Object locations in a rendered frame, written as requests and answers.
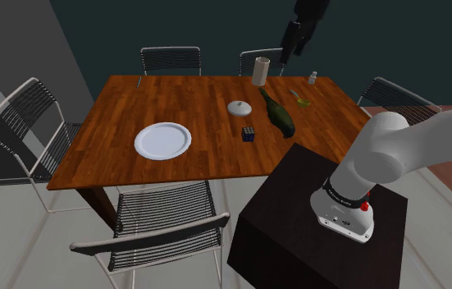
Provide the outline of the brown wooden table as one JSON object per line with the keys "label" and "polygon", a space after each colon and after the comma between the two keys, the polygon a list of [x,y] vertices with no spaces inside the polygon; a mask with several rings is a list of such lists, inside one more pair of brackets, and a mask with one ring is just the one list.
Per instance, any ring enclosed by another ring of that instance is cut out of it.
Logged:
{"label": "brown wooden table", "polygon": [[[247,76],[111,76],[95,101],[53,178],[49,190],[74,189],[109,226],[116,210],[109,186],[268,175],[293,144],[339,162],[368,115],[330,78],[315,85],[304,76],[274,76],[263,88],[291,116],[295,134],[284,138],[271,124],[267,104]],[[293,90],[310,101],[298,106]],[[252,112],[230,114],[227,105],[245,101]],[[180,156],[153,161],[140,156],[135,137],[145,127],[174,122],[192,141]],[[251,126],[253,142],[243,142]]]}

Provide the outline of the white round plate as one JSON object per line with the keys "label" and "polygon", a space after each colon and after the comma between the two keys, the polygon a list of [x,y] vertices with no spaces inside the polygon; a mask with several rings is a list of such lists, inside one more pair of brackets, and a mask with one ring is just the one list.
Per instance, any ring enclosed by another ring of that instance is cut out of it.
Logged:
{"label": "white round plate", "polygon": [[191,145],[189,130],[174,122],[159,122],[145,127],[135,137],[135,150],[150,160],[168,160],[182,155]]}

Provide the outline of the dark green bottle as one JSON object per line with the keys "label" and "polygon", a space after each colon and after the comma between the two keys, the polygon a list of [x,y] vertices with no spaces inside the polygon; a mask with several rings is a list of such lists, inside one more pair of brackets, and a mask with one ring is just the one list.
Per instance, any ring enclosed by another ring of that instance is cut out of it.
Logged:
{"label": "dark green bottle", "polygon": [[264,88],[258,90],[267,104],[267,115],[271,124],[281,131],[284,138],[292,137],[295,134],[295,126],[289,113],[273,100]]}

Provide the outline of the white round lid with knob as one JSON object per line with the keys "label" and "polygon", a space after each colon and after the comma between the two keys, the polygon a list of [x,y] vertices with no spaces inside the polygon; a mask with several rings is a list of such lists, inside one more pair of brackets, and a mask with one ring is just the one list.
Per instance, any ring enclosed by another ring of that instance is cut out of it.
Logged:
{"label": "white round lid with knob", "polygon": [[245,117],[252,112],[252,107],[245,101],[232,101],[227,105],[227,110],[234,116]]}

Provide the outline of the beige cylindrical cup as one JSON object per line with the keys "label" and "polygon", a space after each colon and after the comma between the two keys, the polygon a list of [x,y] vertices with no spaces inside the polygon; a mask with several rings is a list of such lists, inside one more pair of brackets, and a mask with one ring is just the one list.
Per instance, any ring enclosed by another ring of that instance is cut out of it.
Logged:
{"label": "beige cylindrical cup", "polygon": [[270,66],[270,60],[266,57],[256,57],[253,67],[252,84],[258,87],[264,86],[267,73]]}

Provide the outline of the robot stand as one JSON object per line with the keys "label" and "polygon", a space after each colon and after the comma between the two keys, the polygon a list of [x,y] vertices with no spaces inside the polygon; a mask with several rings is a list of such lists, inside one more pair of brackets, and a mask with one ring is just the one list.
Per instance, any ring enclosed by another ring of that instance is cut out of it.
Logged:
{"label": "robot stand", "polygon": [[240,212],[227,263],[257,289],[399,289],[408,201],[375,186],[362,244],[321,225],[310,196],[337,164],[293,144]]}

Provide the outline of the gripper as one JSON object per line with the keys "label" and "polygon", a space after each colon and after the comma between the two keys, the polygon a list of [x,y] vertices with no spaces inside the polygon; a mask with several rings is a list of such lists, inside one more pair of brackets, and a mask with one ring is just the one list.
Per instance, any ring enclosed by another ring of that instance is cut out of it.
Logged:
{"label": "gripper", "polygon": [[324,17],[326,9],[331,0],[297,0],[294,6],[294,13],[297,15],[297,22],[290,21],[287,25],[283,38],[281,40],[281,58],[280,63],[286,64],[294,48],[294,39],[297,36],[300,25],[308,29],[296,43],[293,54],[300,56],[305,45],[313,37],[317,23]]}

